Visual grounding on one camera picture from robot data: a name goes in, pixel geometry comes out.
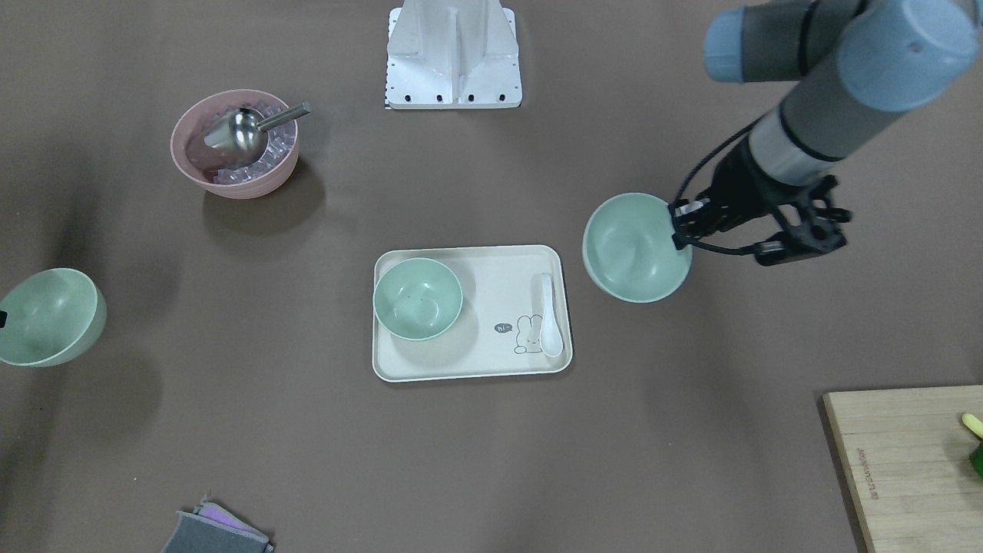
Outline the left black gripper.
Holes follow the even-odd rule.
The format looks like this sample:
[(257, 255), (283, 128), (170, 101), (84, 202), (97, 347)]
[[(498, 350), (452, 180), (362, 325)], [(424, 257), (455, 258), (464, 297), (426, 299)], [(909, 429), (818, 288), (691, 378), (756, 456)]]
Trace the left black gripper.
[(681, 198), (670, 208), (671, 241), (675, 249), (684, 250), (717, 232), (734, 230), (755, 218), (770, 216), (760, 195), (760, 188), (768, 179), (777, 181), (753, 157), (748, 137), (738, 141), (717, 164), (709, 188), (691, 202), (692, 210), (678, 213), (688, 206)]

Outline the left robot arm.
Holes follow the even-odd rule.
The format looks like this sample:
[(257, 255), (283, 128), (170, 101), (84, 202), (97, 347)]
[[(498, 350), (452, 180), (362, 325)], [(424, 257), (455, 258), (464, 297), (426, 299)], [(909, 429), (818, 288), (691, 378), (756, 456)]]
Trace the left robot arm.
[(670, 205), (671, 240), (779, 265), (846, 245), (833, 168), (974, 63), (979, 1), (771, 1), (726, 10), (703, 37), (719, 83), (792, 81), (728, 137), (710, 186)]

